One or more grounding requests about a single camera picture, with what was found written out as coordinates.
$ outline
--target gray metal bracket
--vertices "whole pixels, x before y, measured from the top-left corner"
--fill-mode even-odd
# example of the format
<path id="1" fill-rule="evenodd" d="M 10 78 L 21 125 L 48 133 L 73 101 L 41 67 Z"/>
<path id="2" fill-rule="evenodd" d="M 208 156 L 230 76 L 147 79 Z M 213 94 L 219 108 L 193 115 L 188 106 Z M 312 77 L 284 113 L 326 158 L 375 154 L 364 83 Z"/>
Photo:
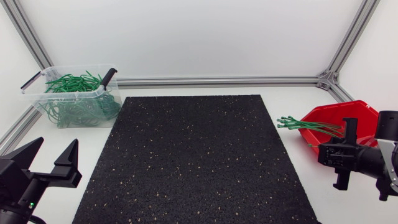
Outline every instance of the gray metal bracket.
<path id="1" fill-rule="evenodd" d="M 391 161 L 391 155 L 396 146 L 396 143 L 394 141 L 385 140 L 385 139 L 378 139 L 377 143 L 379 144 L 379 148 L 383 155 L 384 162 L 386 163 L 386 169 L 388 170 L 388 175 L 391 179 L 390 187 L 396 192 L 398 192 L 398 177 Z"/>
<path id="2" fill-rule="evenodd" d="M 318 75 L 318 83 L 317 87 L 322 88 L 324 90 L 329 90 L 331 85 L 338 84 L 338 72 L 332 72 L 330 70 L 326 70 Z"/>

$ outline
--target white wall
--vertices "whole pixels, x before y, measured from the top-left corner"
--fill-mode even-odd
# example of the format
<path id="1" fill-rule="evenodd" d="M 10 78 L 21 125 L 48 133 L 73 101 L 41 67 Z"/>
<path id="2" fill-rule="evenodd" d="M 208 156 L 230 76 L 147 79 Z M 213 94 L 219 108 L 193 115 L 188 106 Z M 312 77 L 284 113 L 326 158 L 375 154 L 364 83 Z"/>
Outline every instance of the white wall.
<path id="1" fill-rule="evenodd" d="M 341 86 L 376 110 L 398 110 L 398 1 L 381 0 L 343 66 Z"/>
<path id="2" fill-rule="evenodd" d="M 119 77 L 315 76 L 362 0 L 21 0 L 55 65 Z"/>
<path id="3" fill-rule="evenodd" d="M 28 107 L 28 102 L 19 99 L 19 90 L 38 71 L 39 66 L 0 5 L 0 137 Z"/>

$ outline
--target black bin handle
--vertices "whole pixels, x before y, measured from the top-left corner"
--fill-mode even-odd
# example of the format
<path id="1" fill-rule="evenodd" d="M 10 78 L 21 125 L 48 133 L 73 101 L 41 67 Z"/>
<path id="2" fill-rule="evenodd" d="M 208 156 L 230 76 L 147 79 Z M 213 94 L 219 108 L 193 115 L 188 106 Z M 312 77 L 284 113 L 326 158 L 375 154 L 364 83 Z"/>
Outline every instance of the black bin handle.
<path id="1" fill-rule="evenodd" d="M 108 85 L 109 81 L 111 81 L 113 75 L 118 72 L 116 69 L 111 68 L 105 75 L 105 77 L 102 79 L 101 85 L 104 86 L 104 90 L 106 90 L 106 86 Z"/>

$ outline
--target red plastic tray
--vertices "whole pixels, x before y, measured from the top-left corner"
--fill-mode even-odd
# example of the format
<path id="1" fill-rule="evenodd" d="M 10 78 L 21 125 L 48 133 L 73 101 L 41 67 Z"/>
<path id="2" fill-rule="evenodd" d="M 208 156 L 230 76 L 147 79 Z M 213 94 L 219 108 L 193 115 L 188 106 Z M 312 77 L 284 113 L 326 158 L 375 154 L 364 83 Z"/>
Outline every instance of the red plastic tray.
<path id="1" fill-rule="evenodd" d="M 374 139 L 376 132 L 377 118 L 379 113 L 371 108 L 367 103 L 356 100 L 346 103 L 337 103 L 334 105 L 318 106 L 314 108 L 302 121 L 317 121 L 330 124 L 337 124 L 343 127 L 345 122 L 343 118 L 358 118 L 358 127 L 356 131 L 357 143 L 366 146 L 377 146 Z M 299 129 L 304 139 L 312 145 L 312 149 L 318 154 L 318 145 L 328 142 L 331 136 L 309 129 Z"/>

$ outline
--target speckled rubber mat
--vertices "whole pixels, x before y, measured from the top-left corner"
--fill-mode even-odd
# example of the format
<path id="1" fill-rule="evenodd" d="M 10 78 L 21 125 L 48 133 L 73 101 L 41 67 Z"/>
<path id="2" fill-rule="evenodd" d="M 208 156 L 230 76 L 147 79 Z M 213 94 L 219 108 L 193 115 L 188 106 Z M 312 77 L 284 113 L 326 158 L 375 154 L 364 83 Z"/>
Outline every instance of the speckled rubber mat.
<path id="1" fill-rule="evenodd" d="M 126 98 L 73 222 L 316 220 L 261 97 L 250 95 Z"/>

